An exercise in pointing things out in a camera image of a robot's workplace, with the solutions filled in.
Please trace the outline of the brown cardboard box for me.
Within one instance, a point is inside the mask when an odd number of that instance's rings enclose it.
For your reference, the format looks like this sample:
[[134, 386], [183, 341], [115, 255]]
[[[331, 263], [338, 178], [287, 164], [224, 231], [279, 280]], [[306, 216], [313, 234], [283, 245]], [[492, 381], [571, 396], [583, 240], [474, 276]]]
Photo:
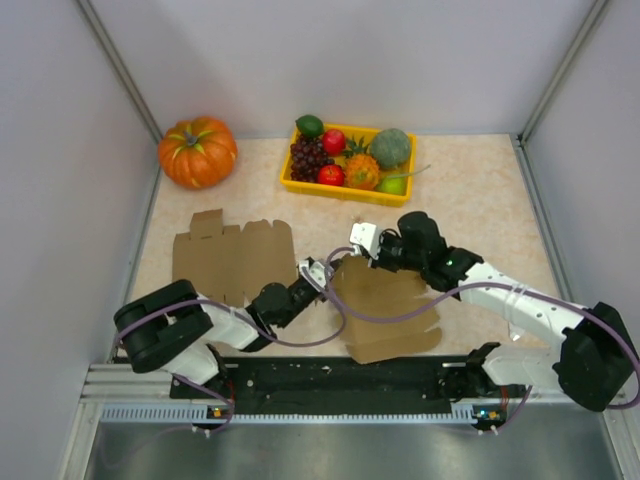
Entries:
[[[428, 287], [419, 274], [372, 269], [363, 257], [347, 257], [332, 285], [340, 300], [359, 314], [396, 318], [430, 302]], [[436, 310], [411, 319], [383, 324], [349, 313], [341, 334], [348, 355], [359, 364], [371, 364], [433, 350], [441, 342]]]

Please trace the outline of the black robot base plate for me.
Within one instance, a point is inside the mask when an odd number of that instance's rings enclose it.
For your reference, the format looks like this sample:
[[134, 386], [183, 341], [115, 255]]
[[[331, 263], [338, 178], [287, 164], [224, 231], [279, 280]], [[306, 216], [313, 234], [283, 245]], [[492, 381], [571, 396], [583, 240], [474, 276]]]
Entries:
[[236, 412], [444, 413], [463, 399], [502, 397], [475, 362], [409, 356], [371, 364], [350, 357], [236, 357], [205, 387], [235, 401]]

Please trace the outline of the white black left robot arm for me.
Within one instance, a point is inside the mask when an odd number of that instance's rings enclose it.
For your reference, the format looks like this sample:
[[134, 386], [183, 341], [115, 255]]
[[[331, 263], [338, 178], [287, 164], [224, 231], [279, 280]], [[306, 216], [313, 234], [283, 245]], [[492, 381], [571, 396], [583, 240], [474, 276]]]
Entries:
[[204, 385], [223, 371], [214, 348], [226, 344], [257, 352], [320, 298], [333, 266], [307, 258], [294, 283], [266, 285], [246, 307], [216, 304], [185, 279], [177, 280], [114, 314], [118, 339], [134, 372], [166, 371]]

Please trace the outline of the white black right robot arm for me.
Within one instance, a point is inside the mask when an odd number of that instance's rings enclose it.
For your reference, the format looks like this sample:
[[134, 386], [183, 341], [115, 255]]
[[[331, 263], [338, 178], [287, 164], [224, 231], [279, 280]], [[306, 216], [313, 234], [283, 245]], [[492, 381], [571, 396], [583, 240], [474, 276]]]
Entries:
[[583, 408], [602, 412], [638, 376], [639, 357], [615, 308], [588, 308], [525, 286], [480, 255], [448, 245], [424, 212], [403, 215], [378, 241], [378, 266], [416, 272], [432, 289], [489, 310], [544, 342], [542, 348], [490, 347], [479, 363], [494, 384], [559, 390]]

